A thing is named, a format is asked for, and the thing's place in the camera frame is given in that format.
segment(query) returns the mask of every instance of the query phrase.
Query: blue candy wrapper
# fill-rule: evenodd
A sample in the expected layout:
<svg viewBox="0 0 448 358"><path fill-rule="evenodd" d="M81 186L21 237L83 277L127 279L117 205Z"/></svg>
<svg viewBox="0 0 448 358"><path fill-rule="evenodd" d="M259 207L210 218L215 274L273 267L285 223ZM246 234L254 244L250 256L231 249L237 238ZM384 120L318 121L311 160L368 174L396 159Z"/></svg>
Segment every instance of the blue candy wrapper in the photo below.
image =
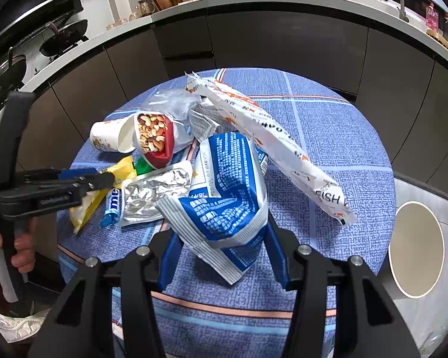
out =
<svg viewBox="0 0 448 358"><path fill-rule="evenodd" d="M105 215L101 220L102 228L118 222L120 216L119 207L121 206L119 200L120 196L121 196L120 189L110 189L106 194Z"/></svg>
<svg viewBox="0 0 448 358"><path fill-rule="evenodd" d="M247 137L234 132L212 136L199 146L189 196L165 196L156 204L191 251L230 284L262 247L266 168L267 155Z"/></svg>

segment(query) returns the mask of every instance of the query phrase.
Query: kettle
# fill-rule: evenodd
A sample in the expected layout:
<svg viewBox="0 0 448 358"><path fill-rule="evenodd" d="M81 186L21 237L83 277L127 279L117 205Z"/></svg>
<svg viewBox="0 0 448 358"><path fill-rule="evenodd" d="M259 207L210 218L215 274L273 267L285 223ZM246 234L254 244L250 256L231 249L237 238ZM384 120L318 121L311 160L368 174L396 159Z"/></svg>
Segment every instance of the kettle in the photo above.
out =
<svg viewBox="0 0 448 358"><path fill-rule="evenodd" d="M147 0L138 1L135 8L137 9L141 17L148 16L156 11L156 6L152 2L148 2Z"/></svg>

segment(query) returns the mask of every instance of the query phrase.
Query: pan handle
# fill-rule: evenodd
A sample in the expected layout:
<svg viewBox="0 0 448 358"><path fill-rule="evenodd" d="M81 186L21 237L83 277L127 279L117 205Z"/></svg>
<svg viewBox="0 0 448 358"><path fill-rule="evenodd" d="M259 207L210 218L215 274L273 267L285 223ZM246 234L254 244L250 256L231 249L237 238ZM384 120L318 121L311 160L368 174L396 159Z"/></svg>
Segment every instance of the pan handle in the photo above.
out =
<svg viewBox="0 0 448 358"><path fill-rule="evenodd" d="M58 30L58 28L56 28L56 26L51 21L46 23L45 27L48 28L49 30L52 30L56 36L60 35L60 31Z"/></svg>
<svg viewBox="0 0 448 358"><path fill-rule="evenodd" d="M12 67L13 61L13 46L8 49L8 68Z"/></svg>

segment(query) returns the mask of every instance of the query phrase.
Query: round table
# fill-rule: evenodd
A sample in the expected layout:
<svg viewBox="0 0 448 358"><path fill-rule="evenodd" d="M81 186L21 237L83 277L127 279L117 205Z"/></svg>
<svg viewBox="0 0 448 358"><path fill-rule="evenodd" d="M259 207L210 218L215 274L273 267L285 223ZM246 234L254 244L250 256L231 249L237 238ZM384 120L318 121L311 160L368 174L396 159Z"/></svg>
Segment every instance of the round table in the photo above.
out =
<svg viewBox="0 0 448 358"><path fill-rule="evenodd" d="M378 134L350 102L306 78L279 70L235 68L209 70L215 78L248 95L269 112L307 151L311 161L336 179L358 216L350 226L324 213L275 167L265 176L269 208L280 227L291 229L301 243L323 255L346 260L361 255L376 273L385 258L395 217L395 184L387 153ZM182 88L179 77L147 90L106 117L113 120L136 111L148 95ZM173 162L192 159L193 149L177 153ZM139 157L135 150L133 159ZM88 140L71 168L98 170L124 155L103 153ZM148 244L163 221L119 228L101 228L104 203L81 233L73 235L68 211L58 213L59 261L65 281L90 256L106 262ZM287 335L294 292L275 281L262 250L242 279L230 286L209 265L184 247L173 282L154 294L159 331L168 354L186 358L279 357ZM324 350L335 333L335 290L328 289ZM113 289L113 332L122 337L120 292Z"/></svg>

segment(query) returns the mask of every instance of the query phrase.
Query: metal screw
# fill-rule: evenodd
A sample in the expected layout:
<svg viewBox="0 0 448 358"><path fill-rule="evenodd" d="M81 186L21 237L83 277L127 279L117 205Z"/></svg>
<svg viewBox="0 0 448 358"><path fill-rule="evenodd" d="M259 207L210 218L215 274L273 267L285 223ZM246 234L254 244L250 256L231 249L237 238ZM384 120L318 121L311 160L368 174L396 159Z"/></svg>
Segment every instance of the metal screw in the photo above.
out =
<svg viewBox="0 0 448 358"><path fill-rule="evenodd" d="M363 265L363 259L360 256L352 256L350 257L350 262L355 266Z"/></svg>
<svg viewBox="0 0 448 358"><path fill-rule="evenodd" d="M309 245L300 245L297 251L304 256L308 256L312 253L312 248Z"/></svg>
<svg viewBox="0 0 448 358"><path fill-rule="evenodd" d="M147 256L149 254L149 252L151 251L151 249L149 248L149 246L140 246L139 248L136 249L136 254L138 254L141 257Z"/></svg>
<svg viewBox="0 0 448 358"><path fill-rule="evenodd" d="M96 257L88 257L85 261L85 265L89 266L90 268L96 266L98 264L98 258Z"/></svg>

